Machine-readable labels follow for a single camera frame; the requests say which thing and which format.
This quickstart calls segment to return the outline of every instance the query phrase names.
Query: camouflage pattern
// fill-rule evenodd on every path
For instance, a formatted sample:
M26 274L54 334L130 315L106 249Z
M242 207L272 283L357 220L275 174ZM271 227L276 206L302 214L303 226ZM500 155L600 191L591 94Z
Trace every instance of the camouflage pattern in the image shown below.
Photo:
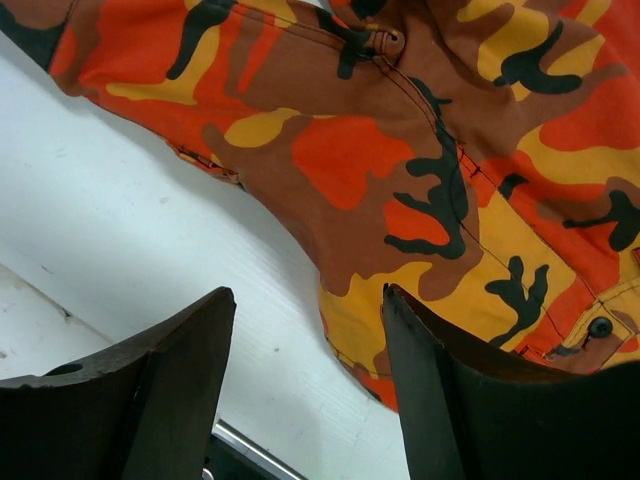
M66 93L266 205L391 408L385 283L532 362L639 358L640 3L332 7L0 0L0 24Z

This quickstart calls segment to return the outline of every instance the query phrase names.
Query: camouflage jacket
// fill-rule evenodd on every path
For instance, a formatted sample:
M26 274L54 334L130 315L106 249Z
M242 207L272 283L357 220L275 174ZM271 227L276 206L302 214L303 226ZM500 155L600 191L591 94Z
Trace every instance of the camouflage jacket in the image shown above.
M266 205L386 405L385 283L532 362L639 358L640 2L332 7L0 0L0 26L64 92Z

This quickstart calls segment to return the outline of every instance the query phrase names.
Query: button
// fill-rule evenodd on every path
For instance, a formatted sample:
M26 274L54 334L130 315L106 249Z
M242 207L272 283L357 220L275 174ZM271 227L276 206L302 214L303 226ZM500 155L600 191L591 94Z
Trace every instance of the button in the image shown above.
M591 338L607 338L613 332L613 323L607 317L594 318L589 324Z

